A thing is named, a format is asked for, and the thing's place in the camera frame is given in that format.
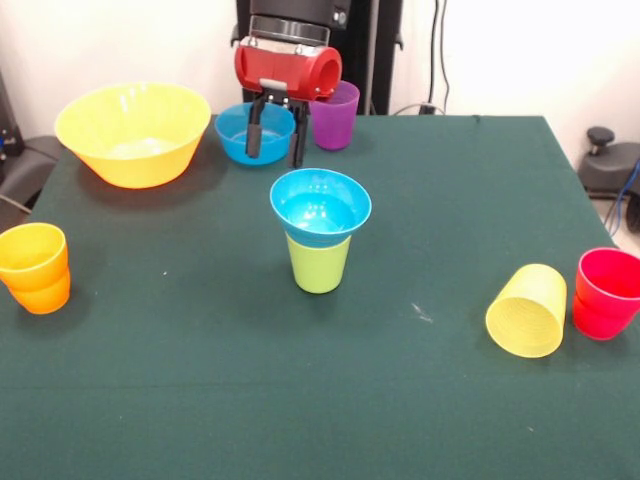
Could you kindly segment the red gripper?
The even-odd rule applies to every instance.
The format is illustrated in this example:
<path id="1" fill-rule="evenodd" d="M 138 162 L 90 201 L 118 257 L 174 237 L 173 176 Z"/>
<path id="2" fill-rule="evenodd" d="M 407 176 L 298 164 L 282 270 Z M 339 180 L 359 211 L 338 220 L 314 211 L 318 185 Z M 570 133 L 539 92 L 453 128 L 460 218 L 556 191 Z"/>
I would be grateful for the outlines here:
<path id="1" fill-rule="evenodd" d="M 342 75 L 342 58 L 333 47 L 294 44 L 245 37 L 234 58 L 236 76 L 247 90 L 286 93 L 294 100 L 316 100 L 333 94 Z M 261 115 L 266 100 L 255 96 L 249 109 L 246 154 L 257 158 L 261 150 Z M 308 128 L 309 104 L 294 101 L 290 111 L 295 130 L 290 138 L 287 162 L 301 168 Z"/>

